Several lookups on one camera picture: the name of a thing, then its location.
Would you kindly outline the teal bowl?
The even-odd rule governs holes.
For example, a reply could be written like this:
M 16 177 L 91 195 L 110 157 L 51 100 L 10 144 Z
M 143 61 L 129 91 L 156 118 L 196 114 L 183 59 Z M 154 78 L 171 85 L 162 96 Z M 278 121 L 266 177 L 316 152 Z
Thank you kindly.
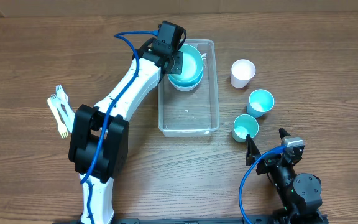
M 203 59 L 196 47 L 184 44 L 179 51 L 183 52 L 183 70 L 181 75 L 174 75 L 176 79 L 191 80 L 202 73 Z

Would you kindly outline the light blue bowl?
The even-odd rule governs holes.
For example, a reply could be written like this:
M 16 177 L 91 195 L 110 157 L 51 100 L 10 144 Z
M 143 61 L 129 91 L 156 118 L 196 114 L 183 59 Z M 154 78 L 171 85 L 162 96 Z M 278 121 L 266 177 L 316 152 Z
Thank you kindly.
M 169 74 L 168 79 L 175 85 L 180 87 L 191 87 L 193 85 L 197 85 L 203 77 L 203 74 L 200 73 L 197 77 L 191 78 L 191 80 L 178 80 L 174 77 L 174 75 Z

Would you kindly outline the white bowl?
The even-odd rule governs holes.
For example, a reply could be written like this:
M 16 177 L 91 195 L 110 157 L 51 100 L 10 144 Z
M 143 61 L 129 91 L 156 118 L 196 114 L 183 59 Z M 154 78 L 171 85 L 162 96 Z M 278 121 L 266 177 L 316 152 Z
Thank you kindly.
M 173 87 L 179 91 L 191 91 L 194 90 L 200 83 L 201 81 L 198 81 L 196 84 L 192 85 L 192 86 L 179 86 L 174 84 L 171 80 L 169 80 L 169 82 L 173 85 Z

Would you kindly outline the teal green cup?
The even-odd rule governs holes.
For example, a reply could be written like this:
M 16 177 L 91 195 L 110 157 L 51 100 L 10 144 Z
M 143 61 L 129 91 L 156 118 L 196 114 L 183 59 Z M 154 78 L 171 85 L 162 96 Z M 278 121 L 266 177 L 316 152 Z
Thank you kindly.
M 254 138 L 258 132 L 259 124 L 251 115 L 242 114 L 233 123 L 232 137 L 237 142 L 246 142 L 248 134 L 251 138 Z

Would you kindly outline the light blue cup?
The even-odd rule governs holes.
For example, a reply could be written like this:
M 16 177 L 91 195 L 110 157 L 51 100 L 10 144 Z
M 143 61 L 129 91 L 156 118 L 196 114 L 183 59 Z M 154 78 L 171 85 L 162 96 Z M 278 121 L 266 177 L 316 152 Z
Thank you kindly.
M 254 90 L 249 96 L 247 113 L 254 118 L 263 116 L 269 112 L 275 104 L 273 95 L 264 89 Z

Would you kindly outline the pink cup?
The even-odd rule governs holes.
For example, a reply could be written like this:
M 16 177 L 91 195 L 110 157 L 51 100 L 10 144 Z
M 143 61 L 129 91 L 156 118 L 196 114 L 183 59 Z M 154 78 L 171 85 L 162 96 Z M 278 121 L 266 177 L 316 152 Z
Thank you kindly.
M 256 67 L 250 60 L 237 60 L 231 67 L 231 85 L 234 88 L 244 88 L 255 73 Z

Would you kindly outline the light blue plastic fork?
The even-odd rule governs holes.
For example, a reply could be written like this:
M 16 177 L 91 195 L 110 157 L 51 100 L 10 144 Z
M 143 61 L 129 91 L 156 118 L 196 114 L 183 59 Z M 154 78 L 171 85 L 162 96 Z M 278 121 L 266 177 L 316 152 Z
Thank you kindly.
M 55 87 L 55 91 L 59 99 L 61 100 L 62 104 L 64 105 L 67 116 L 70 121 L 73 123 L 75 119 L 75 112 L 72 110 L 71 106 L 68 103 L 68 95 L 65 93 L 63 87 L 61 85 L 57 85 Z

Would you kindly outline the white plastic spoon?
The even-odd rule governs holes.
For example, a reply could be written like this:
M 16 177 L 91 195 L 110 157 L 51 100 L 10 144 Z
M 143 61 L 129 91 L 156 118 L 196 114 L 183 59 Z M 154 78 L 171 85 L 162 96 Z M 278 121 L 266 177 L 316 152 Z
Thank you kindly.
M 72 110 L 71 106 L 68 103 L 68 95 L 66 93 L 61 93 L 60 96 L 63 98 L 63 104 L 65 105 L 68 118 L 71 120 L 71 122 L 74 122 L 75 112 Z

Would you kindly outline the teal plastic fork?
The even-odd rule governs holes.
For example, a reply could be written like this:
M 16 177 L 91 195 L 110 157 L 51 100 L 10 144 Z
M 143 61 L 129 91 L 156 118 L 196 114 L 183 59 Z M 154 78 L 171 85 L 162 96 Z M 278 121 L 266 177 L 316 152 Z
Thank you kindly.
M 65 123 L 65 126 L 67 127 L 68 131 L 71 133 L 73 131 L 73 123 L 70 121 L 68 115 L 62 108 L 62 102 L 55 94 L 52 94 L 51 96 L 52 104 L 57 108 L 59 111 L 61 117 L 63 118 L 63 121 Z

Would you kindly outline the yellow plastic fork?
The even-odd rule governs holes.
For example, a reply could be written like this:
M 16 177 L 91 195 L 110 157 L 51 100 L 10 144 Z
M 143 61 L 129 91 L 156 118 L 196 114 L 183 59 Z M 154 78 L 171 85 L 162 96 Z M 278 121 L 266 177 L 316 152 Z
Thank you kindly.
M 61 121 L 59 112 L 58 112 L 57 108 L 53 105 L 51 98 L 47 99 L 47 103 L 48 103 L 48 106 L 49 106 L 49 108 L 50 108 L 50 110 L 51 110 L 51 112 L 52 112 L 52 114 L 53 114 L 53 116 L 55 118 L 55 121 L 57 122 L 58 132 L 59 132 L 60 136 L 62 137 L 62 139 L 65 139 L 68 136 L 67 127 Z

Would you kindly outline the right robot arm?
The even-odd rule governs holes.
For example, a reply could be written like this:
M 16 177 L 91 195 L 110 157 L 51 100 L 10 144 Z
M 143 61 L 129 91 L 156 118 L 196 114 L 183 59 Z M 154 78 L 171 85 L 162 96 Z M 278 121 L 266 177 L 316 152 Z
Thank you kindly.
M 244 223 L 328 223 L 328 217 L 321 214 L 322 205 L 321 180 L 309 174 L 297 174 L 294 166 L 301 161 L 305 148 L 304 140 L 279 129 L 281 145 L 260 153 L 253 139 L 246 136 L 247 152 L 245 173 L 239 186 L 239 208 Z M 275 210 L 271 215 L 247 216 L 242 203 L 242 193 L 249 174 L 256 170 L 259 175 L 267 174 L 275 187 L 283 208 Z

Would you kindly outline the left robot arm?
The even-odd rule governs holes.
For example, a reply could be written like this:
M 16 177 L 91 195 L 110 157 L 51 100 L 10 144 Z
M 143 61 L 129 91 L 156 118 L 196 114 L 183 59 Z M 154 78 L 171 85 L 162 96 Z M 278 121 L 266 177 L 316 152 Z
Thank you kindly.
M 68 158 L 83 186 L 79 223 L 112 223 L 113 182 L 126 161 L 129 121 L 166 74 L 181 73 L 183 41 L 151 38 L 137 49 L 130 68 L 112 92 L 74 117 Z

